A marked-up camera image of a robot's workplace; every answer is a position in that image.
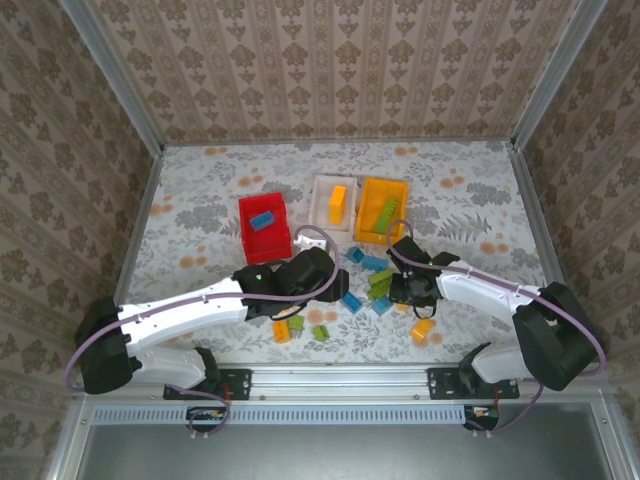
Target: floral tablecloth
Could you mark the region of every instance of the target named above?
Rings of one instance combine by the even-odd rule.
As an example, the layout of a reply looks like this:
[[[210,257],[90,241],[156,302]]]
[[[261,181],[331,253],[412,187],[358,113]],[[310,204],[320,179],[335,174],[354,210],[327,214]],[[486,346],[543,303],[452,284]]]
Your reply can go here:
[[[402,179],[409,183],[407,219],[432,256],[446,250],[508,280],[544,284],[544,276],[507,142],[316,143],[169,147],[140,248],[128,302],[177,295],[214,283],[245,265],[238,199],[282,192],[293,232],[307,223],[314,175]],[[513,325],[455,302],[441,301],[437,325],[416,343],[417,319],[395,307],[378,317],[366,297],[371,271],[346,260],[351,291],[365,307],[311,302],[305,328],[286,344],[271,321],[256,319],[188,333],[173,348],[210,348],[223,363],[452,362],[487,340],[515,335]],[[357,244],[386,258],[385,247]],[[331,338],[314,340],[323,324]]]

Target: lego brick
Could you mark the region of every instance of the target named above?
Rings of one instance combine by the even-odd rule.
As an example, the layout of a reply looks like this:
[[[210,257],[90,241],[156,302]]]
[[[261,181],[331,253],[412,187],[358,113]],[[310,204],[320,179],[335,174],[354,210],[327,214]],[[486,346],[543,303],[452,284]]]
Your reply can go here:
[[[391,303],[389,301],[389,297],[385,295],[383,297],[378,298],[375,302],[373,302],[373,305],[371,308],[373,308],[373,311],[376,312],[379,317],[381,317],[382,315],[387,313],[392,306],[393,306],[393,303]]]
[[[287,343],[291,340],[291,332],[289,331],[289,325],[286,320],[279,320],[273,322],[273,338],[276,343]]]
[[[340,225],[347,205],[347,189],[342,185],[333,187],[333,193],[329,200],[329,223]]]
[[[383,258],[376,258],[372,257],[371,255],[365,255],[362,259],[362,266],[368,270],[381,272],[389,267],[389,261]]]
[[[347,258],[353,263],[360,263],[360,260],[364,258],[364,253],[358,247],[351,247],[347,251]]]
[[[358,300],[351,292],[347,292],[340,300],[345,307],[349,309],[354,315],[362,308],[362,302]]]
[[[373,286],[378,282],[381,282],[383,280],[386,280],[387,278],[390,278],[391,275],[393,275],[393,270],[391,270],[390,268],[387,268],[382,272],[375,273],[369,277],[369,285]]]
[[[435,326],[436,322],[430,318],[423,318],[415,324],[413,330],[411,330],[411,336],[416,342],[421,342],[424,340],[424,337],[427,336],[427,333],[429,333],[429,331]]]
[[[304,326],[304,317],[301,315],[294,315],[289,319],[289,329],[302,330]]]
[[[395,198],[389,198],[387,200],[387,203],[382,209],[382,212],[380,212],[380,216],[373,227],[373,231],[375,233],[387,233],[387,229],[391,223],[391,216],[393,215],[393,211],[396,209],[397,204],[398,200]]]
[[[388,277],[385,280],[382,280],[381,282],[378,282],[373,287],[371,287],[367,292],[367,297],[369,297],[369,300],[371,301],[377,300],[380,297],[387,295],[389,293],[390,288],[391,288],[391,277]]]
[[[263,228],[267,228],[269,225],[273,225],[276,219],[271,212],[264,212],[263,214],[253,217],[249,220],[249,223],[256,232],[259,232]]]
[[[324,325],[318,325],[317,327],[315,327],[313,329],[313,336],[319,342],[324,342],[326,340],[329,340],[330,338],[329,332],[327,331],[327,327],[325,327]]]

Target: yellow block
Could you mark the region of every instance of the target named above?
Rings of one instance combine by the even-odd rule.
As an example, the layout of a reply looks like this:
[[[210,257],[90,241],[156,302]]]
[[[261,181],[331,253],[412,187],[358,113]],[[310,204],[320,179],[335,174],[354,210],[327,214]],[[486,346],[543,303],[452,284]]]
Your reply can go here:
[[[427,333],[436,326],[436,322],[431,320],[430,318],[423,318],[416,326],[411,330],[411,336],[414,338],[416,342],[421,342],[424,340],[424,337],[427,336]]]
[[[286,320],[273,322],[273,338],[276,343],[287,343],[291,340],[291,332]]]
[[[342,185],[333,187],[331,200],[329,200],[329,223],[340,225],[344,209],[347,206],[347,188]]]

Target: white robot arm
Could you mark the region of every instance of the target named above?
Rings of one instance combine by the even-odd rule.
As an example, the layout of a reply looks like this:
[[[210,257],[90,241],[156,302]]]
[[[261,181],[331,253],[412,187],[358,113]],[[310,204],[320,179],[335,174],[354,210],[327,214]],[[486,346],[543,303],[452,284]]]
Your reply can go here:
[[[443,253],[432,259],[410,237],[404,237],[394,247],[405,259],[457,267],[458,272],[473,271],[451,254]],[[468,273],[412,267],[391,251],[387,253],[400,270],[392,277],[389,293],[392,302],[434,307],[438,300],[453,300],[505,322],[514,322],[517,340],[488,345],[473,358],[473,370],[483,382],[493,384],[533,376],[546,386],[561,390],[595,358],[593,347],[588,341],[585,343],[584,337],[571,325],[558,322],[550,312],[520,294],[526,291],[546,295],[560,307],[571,310],[592,331],[586,314],[566,287],[560,284],[546,288],[509,284],[506,288],[506,282],[488,274],[483,276],[494,278],[502,286]],[[111,298],[98,300],[92,304],[76,332],[78,346],[111,322],[134,320],[104,335],[82,354],[80,365],[85,391],[104,393],[130,381],[170,383],[197,390],[207,376],[207,364],[213,361],[212,354],[203,349],[179,352],[157,347],[159,343],[205,326],[243,322],[264,315],[273,317],[291,306],[302,308],[306,301],[247,300],[242,297],[247,293],[282,296],[312,292],[327,282],[334,268],[329,255],[314,247],[288,263],[279,262],[276,270],[271,265],[249,265],[208,287],[156,302],[123,305],[118,309]],[[314,300],[336,301],[346,294],[348,284],[348,273],[340,270],[331,288]],[[217,293],[230,295],[210,299]]]

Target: green lego brick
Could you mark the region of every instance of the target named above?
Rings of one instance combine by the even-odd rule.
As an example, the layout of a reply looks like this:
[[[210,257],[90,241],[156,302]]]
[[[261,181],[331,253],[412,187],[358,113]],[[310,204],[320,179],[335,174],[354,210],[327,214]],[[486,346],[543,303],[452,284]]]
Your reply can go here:
[[[318,325],[313,329],[313,336],[316,337],[316,340],[319,342],[324,342],[329,339],[329,332],[327,331],[327,327],[324,325]]]
[[[375,275],[371,275],[369,277],[369,285],[374,286],[376,283],[382,282],[383,280],[391,277],[391,275],[393,275],[393,270],[391,270],[390,268],[387,268],[382,272],[378,272]]]
[[[304,325],[304,317],[300,315],[294,315],[289,319],[289,328],[291,330],[302,330]]]
[[[384,297],[389,293],[389,289],[391,288],[391,277],[387,277],[381,282],[376,283],[371,289],[367,292],[367,297],[369,300],[375,301],[380,297]]]
[[[382,212],[380,212],[378,220],[376,220],[376,225],[373,227],[374,232],[387,233],[387,228],[389,228],[389,224],[391,223],[391,215],[393,215],[397,203],[398,201],[395,198],[387,200]]]

